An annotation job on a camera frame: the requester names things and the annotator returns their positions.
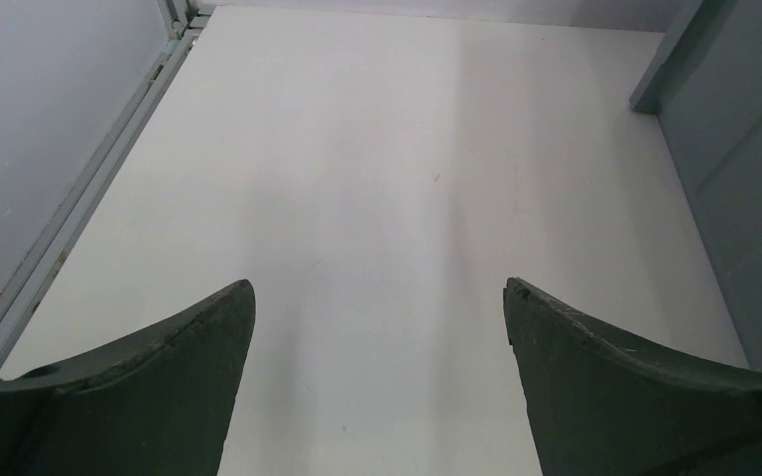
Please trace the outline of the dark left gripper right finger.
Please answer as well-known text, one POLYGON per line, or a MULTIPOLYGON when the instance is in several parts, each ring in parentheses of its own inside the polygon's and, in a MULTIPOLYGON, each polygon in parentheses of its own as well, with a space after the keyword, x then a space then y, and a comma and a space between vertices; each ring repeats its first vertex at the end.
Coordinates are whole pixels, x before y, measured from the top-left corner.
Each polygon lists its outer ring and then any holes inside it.
POLYGON ((660 345, 530 283, 503 291, 546 475, 762 475, 762 372, 660 345))

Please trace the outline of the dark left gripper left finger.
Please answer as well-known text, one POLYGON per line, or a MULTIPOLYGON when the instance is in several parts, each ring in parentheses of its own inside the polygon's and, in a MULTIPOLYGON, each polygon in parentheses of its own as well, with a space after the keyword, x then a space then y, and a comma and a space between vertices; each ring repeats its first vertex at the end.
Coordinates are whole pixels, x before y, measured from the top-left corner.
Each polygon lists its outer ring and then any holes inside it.
POLYGON ((0 475, 214 475, 255 324, 237 281, 90 351, 0 380, 0 475))

